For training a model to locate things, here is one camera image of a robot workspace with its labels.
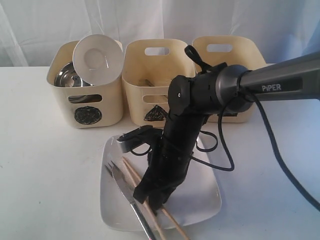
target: metal bowl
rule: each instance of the metal bowl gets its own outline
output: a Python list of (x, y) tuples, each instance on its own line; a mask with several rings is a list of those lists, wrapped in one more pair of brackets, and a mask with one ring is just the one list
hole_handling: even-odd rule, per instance
[[(73, 87), (90, 87), (93, 86), (83, 81), (75, 71), (73, 62), (66, 64), (61, 71), (57, 74), (54, 80), (56, 87), (73, 88)], [(68, 99), (71, 103), (85, 103), (89, 102), (92, 96), (90, 95), (79, 95), (70, 96)]]

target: chopstick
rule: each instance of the chopstick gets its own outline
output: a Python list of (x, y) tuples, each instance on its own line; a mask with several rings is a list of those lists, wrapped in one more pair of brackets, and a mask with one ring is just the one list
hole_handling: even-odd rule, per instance
[[(126, 164), (124, 164), (124, 166), (125, 166), (125, 169), (126, 169), (128, 175), (129, 175), (131, 181), (132, 181), (133, 187), (136, 187), (138, 184), (137, 184), (136, 180), (134, 179), (134, 177), (132, 176), (132, 173), (131, 173), (129, 167), (128, 167)], [(144, 208), (148, 211), (150, 217), (152, 218), (152, 221), (153, 221), (153, 223), (154, 223), (154, 225), (155, 225), (155, 228), (157, 229), (157, 231), (158, 231), (159, 234), (160, 234), (160, 238), (161, 238), (162, 240), (166, 240), (164, 231), (161, 229), (161, 227), (160, 227), (160, 225), (159, 225), (159, 223), (158, 223), (158, 220), (157, 220), (155, 214), (153, 213), (153, 211), (151, 210), (151, 207), (149, 206), (148, 202), (145, 201), (145, 202), (143, 203), (143, 206), (144, 206)]]
[[(132, 165), (129, 162), (129, 159), (124, 156), (122, 156), (122, 159), (123, 159), (124, 165), (127, 167), (127, 170), (130, 170), (133, 173), (133, 175), (136, 177), (136, 179), (138, 179), (140, 182), (142, 178), (139, 175), (139, 173), (132, 167)], [(190, 240), (190, 238), (187, 236), (186, 232), (181, 228), (179, 223), (177, 223), (177, 221), (174, 219), (174, 217), (168, 212), (168, 210), (163, 205), (161, 207), (161, 211), (163, 212), (164, 215), (166, 215), (170, 219), (170, 221), (174, 224), (175, 228), (183, 236), (183, 238), (185, 240)]]

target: white curtain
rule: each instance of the white curtain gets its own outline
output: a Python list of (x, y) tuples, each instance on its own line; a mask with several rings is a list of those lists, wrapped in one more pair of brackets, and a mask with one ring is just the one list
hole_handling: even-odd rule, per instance
[(61, 45), (91, 34), (124, 47), (237, 35), (277, 63), (320, 50), (320, 0), (0, 0), (0, 66), (49, 66)]

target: cream plastic basket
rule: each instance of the cream plastic basket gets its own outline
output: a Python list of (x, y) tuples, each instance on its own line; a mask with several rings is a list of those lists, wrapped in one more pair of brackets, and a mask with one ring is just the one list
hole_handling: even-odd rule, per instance
[[(266, 66), (266, 62), (253, 41), (241, 36), (202, 36), (196, 38), (193, 47), (197, 50), (202, 60), (212, 66), (226, 62), (229, 65), (243, 65), (249, 70), (256, 70)], [(208, 51), (208, 48), (222, 47), (224, 51)], [(195, 65), (196, 72), (201, 68)], [(243, 123), (252, 115), (254, 106), (245, 112), (223, 117), (225, 123)], [(217, 122), (218, 115), (212, 115), (209, 122)]]
[[(185, 54), (187, 44), (177, 39), (146, 39), (130, 43), (125, 52), (122, 80), (132, 121), (163, 127), (164, 118), (145, 121), (155, 105), (167, 112), (168, 89), (177, 75), (195, 76), (195, 67)], [(148, 48), (167, 48), (164, 55), (146, 55)]]
[[(57, 87), (54, 82), (57, 74), (63, 66), (72, 62), (73, 51), (78, 41), (64, 44), (54, 57), (47, 74), (47, 82), (50, 84), (59, 107), (69, 125), (75, 128), (92, 128), (110, 126), (121, 120), (123, 116), (123, 96), (121, 76), (113, 82), (100, 86), (86, 87)], [(71, 103), (70, 96), (100, 95), (101, 101)], [(80, 121), (76, 113), (86, 114)]]

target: knife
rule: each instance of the knife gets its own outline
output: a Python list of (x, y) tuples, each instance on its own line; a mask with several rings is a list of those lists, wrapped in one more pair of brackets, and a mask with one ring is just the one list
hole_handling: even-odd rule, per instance
[(131, 190), (129, 189), (129, 186), (123, 177), (122, 172), (119, 169), (117, 169), (116, 166), (113, 166), (112, 167), (112, 175), (113, 175), (115, 183), (119, 187), (121, 193), (129, 201), (129, 203), (130, 203), (135, 215), (137, 216), (137, 218), (138, 218), (145, 234), (147, 235), (148, 239), (149, 240), (157, 240), (154, 233), (152, 232), (149, 224), (147, 223), (147, 220), (145, 219), (142, 212), (140, 211), (140, 209), (139, 209), (139, 207), (133, 197), (133, 194), (132, 194)]

